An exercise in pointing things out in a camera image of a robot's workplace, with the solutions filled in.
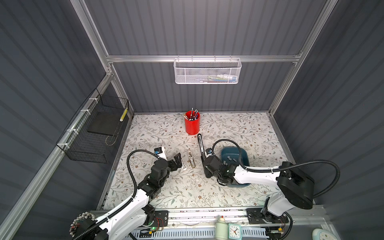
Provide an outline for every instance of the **black wire basket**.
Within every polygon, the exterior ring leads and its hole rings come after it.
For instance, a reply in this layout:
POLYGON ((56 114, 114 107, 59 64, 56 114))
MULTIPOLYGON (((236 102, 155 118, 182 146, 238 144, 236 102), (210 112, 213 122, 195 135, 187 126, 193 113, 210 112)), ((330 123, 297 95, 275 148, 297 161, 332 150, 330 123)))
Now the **black wire basket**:
POLYGON ((98 95, 88 110, 81 110, 83 115, 78 124, 70 130, 70 136, 66 143, 56 143, 57 146, 71 160, 98 163, 113 162, 128 124, 128 117, 125 116, 128 113, 128 107, 128 99, 98 95), (116 127, 113 125, 114 132, 112 131, 112 134, 106 135, 90 131, 93 122, 100 114, 112 117, 116 125, 116 127))

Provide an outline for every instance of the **floral table surface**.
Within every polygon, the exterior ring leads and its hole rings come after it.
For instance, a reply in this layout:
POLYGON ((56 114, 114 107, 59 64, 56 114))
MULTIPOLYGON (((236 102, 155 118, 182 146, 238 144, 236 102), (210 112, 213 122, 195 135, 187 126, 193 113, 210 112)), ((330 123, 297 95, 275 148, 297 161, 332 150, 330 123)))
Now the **floral table surface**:
MULTIPOLYGON (((248 154, 250 166, 271 167, 286 161, 285 153, 266 113, 202 114, 200 133, 205 148, 212 147, 219 139, 235 141, 248 154)), ((216 153, 231 143, 221 142, 216 153)), ((151 202, 156 208, 237 207, 264 205, 265 199, 279 190, 260 184, 233 188, 218 185, 216 179, 206 178, 200 159, 197 135, 185 132, 181 114, 135 115, 120 158, 105 210, 110 210, 129 197, 133 191, 126 158, 135 149, 153 151, 164 146, 167 159, 181 153, 187 169, 171 172, 160 194, 151 202), (196 168, 189 164, 187 153, 191 151, 196 168)), ((135 153, 130 159, 132 172, 139 183, 150 173, 155 158, 144 152, 135 153)))

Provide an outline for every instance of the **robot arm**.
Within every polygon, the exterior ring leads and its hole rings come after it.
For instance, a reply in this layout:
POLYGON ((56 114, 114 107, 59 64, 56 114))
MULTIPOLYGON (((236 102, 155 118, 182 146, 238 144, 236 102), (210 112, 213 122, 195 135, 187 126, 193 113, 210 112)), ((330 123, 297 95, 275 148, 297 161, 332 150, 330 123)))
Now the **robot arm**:
POLYGON ((250 172, 240 165, 225 165, 215 155, 206 157, 203 162, 203 166, 217 178, 221 185, 254 183, 280 189, 281 192, 273 194, 266 200, 262 213, 267 220, 274 218, 274 216, 279 217, 294 207, 312 208, 314 180, 309 175, 298 168, 281 172, 272 171, 291 165, 290 162, 283 162, 281 166, 275 167, 247 167, 248 169, 271 171, 257 173, 250 172))
POLYGON ((81 224, 78 234, 87 230, 94 223, 107 218, 98 228, 84 235, 83 240, 121 240, 134 229, 142 225, 150 225, 154 220, 155 208, 149 204, 160 193, 171 171, 176 171, 182 166, 181 154, 174 156, 174 160, 167 161, 164 147, 155 149, 159 157, 151 167, 151 173, 145 176, 137 186, 136 196, 125 208, 113 217, 109 217, 119 208, 125 205, 132 197, 128 197, 108 213, 98 217, 95 221, 85 219, 81 224))

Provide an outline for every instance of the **white alarm clock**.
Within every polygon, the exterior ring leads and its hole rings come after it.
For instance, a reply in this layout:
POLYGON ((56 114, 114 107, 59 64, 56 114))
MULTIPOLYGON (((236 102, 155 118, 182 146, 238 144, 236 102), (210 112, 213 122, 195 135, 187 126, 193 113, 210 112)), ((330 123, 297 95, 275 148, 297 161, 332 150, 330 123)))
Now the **white alarm clock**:
POLYGON ((331 232, 324 229, 316 228, 312 232, 313 240, 338 240, 338 238, 333 235, 331 232))
POLYGON ((228 237, 230 239, 241 239, 241 226, 237 224, 228 224, 228 237))

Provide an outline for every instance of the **glue bottle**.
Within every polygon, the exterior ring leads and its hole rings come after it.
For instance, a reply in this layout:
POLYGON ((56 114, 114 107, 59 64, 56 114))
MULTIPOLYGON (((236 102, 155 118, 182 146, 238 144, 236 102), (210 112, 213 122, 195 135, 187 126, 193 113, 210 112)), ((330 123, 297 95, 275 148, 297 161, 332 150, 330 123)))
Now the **glue bottle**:
POLYGON ((215 239, 228 240, 228 224, 225 222, 223 216, 218 220, 215 228, 215 239))

